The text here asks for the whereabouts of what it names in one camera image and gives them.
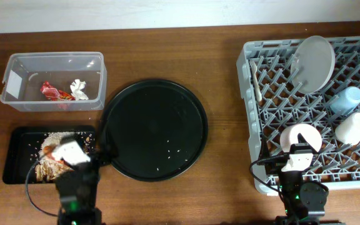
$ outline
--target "white wall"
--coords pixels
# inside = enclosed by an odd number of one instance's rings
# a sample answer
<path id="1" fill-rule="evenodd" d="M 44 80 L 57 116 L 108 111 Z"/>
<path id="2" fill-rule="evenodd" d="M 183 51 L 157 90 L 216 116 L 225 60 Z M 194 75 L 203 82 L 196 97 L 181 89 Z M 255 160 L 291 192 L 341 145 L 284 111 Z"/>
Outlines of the white wall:
<path id="1" fill-rule="evenodd" d="M 360 21 L 360 0 L 0 0 L 0 33 Z"/>

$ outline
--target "red wrapper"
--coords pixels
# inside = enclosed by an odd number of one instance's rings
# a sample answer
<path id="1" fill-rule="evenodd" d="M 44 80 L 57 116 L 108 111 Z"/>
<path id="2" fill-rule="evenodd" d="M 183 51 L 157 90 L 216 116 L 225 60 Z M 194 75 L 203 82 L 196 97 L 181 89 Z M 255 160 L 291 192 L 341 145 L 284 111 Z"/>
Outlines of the red wrapper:
<path id="1" fill-rule="evenodd" d="M 75 98 L 70 94 L 56 89 L 48 81 L 42 84 L 40 91 L 51 101 L 73 101 Z"/>

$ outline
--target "white cup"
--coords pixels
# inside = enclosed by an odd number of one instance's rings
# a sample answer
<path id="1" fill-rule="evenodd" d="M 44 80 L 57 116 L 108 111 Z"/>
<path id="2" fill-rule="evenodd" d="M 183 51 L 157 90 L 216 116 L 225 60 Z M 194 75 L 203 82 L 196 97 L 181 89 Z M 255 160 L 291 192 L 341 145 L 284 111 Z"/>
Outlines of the white cup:
<path id="1" fill-rule="evenodd" d="M 352 113 L 336 128 L 336 137 L 344 144 L 360 142 L 360 112 Z"/>
<path id="2" fill-rule="evenodd" d="M 280 135 L 280 146 L 282 151 L 288 153 L 292 144 L 298 143 L 298 134 L 302 134 L 304 139 L 317 152 L 322 146 L 322 137 L 319 131 L 309 124 L 295 124 L 287 127 Z"/>

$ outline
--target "white napkin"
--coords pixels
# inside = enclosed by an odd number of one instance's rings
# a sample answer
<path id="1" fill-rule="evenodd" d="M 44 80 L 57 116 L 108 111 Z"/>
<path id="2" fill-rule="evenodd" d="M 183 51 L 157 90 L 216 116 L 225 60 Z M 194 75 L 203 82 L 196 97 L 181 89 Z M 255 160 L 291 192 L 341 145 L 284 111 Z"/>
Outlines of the white napkin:
<path id="1" fill-rule="evenodd" d="M 85 81 L 80 81 L 79 79 L 75 79 L 73 83 L 70 85 L 70 89 L 72 90 L 72 96 L 77 100 L 88 100 L 88 97 L 81 90 L 86 87 Z"/>

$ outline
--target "wooden table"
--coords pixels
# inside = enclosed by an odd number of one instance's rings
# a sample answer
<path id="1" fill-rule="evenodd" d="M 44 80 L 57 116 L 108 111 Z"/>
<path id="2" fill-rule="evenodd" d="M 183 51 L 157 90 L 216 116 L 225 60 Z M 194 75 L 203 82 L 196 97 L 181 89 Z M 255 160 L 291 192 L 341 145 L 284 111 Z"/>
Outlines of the wooden table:
<path id="1" fill-rule="evenodd" d="M 97 206 L 107 224 L 219 224 L 273 220 L 284 214 L 278 197 L 259 194 L 248 173 L 248 125 L 240 97 L 236 59 L 247 41 L 358 36 L 360 22 L 228 26 L 118 31 L 0 34 L 0 93 L 13 53 L 100 51 L 108 71 L 107 101 L 145 78 L 169 79 L 189 88 L 209 119 L 209 139 L 198 162 L 183 175 L 163 182 L 124 177 L 112 166 L 101 169 Z M 92 124 L 101 111 L 19 112 L 0 102 L 0 224 L 55 224 L 34 210 L 23 185 L 2 182 L 12 130 L 18 126 Z M 53 184 L 32 185 L 43 209 L 56 213 Z M 333 191 L 327 220 L 360 224 L 360 190 Z"/>

